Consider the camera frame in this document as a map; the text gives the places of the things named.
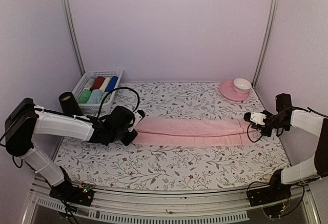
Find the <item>pink towel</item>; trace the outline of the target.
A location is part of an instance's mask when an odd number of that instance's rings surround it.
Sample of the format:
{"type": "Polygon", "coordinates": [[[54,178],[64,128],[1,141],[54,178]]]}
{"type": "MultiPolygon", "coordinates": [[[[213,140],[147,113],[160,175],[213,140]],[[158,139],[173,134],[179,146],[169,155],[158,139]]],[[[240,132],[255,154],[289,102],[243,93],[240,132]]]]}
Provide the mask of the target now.
{"type": "Polygon", "coordinates": [[[136,127],[135,145],[248,146],[254,130],[243,120],[145,118],[136,127]]]}

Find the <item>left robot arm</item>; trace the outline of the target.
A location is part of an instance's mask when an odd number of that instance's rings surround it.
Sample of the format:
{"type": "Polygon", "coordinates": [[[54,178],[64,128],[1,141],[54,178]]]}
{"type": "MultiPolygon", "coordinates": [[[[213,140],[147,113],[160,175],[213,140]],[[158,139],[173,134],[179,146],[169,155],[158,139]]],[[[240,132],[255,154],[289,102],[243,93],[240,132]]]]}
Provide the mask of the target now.
{"type": "Polygon", "coordinates": [[[11,156],[30,165],[64,200],[72,200],[79,188],[72,185],[63,168],[33,144],[33,135],[71,137],[105,146],[121,141],[128,146],[137,137],[135,127],[144,117],[144,111],[130,111],[123,106],[116,106],[102,117],[64,114],[37,106],[33,99],[25,98],[7,117],[1,140],[11,156]]]}

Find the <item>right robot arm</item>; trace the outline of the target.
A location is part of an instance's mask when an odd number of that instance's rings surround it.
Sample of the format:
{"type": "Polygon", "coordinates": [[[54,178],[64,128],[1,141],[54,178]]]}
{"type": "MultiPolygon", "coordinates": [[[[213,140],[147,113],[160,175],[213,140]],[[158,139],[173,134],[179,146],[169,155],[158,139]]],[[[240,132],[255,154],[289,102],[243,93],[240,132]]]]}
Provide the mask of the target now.
{"type": "MultiPolygon", "coordinates": [[[[327,115],[327,98],[315,94],[304,93],[301,96],[291,94],[294,106],[307,108],[327,115]]],[[[291,128],[289,132],[284,132],[280,141],[292,165],[310,158],[315,153],[318,138],[301,129],[291,128]]],[[[327,178],[323,178],[310,183],[312,194],[327,193],[327,178]]]]}

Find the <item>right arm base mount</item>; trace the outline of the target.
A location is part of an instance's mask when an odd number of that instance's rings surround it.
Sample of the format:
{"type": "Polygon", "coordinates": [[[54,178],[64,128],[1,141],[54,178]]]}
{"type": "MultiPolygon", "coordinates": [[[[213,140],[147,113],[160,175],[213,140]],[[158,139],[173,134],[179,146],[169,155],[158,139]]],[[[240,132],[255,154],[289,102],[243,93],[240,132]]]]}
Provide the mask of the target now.
{"type": "Polygon", "coordinates": [[[295,184],[271,187],[270,184],[254,181],[248,185],[246,196],[251,207],[268,205],[267,207],[262,207],[262,211],[267,218],[273,220],[292,214],[301,205],[305,192],[304,185],[295,184]],[[287,208],[292,203],[291,187],[294,186],[302,189],[302,195],[297,204],[287,212],[287,208]]]}

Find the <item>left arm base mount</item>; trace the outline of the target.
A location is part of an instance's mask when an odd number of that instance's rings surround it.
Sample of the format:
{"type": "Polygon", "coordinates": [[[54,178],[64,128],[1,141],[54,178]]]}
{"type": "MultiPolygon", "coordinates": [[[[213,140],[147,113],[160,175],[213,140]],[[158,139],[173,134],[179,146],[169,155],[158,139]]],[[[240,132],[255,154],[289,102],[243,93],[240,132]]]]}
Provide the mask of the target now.
{"type": "Polygon", "coordinates": [[[51,186],[49,196],[64,202],[90,207],[94,198],[94,191],[85,190],[65,181],[58,186],[51,186]]]}

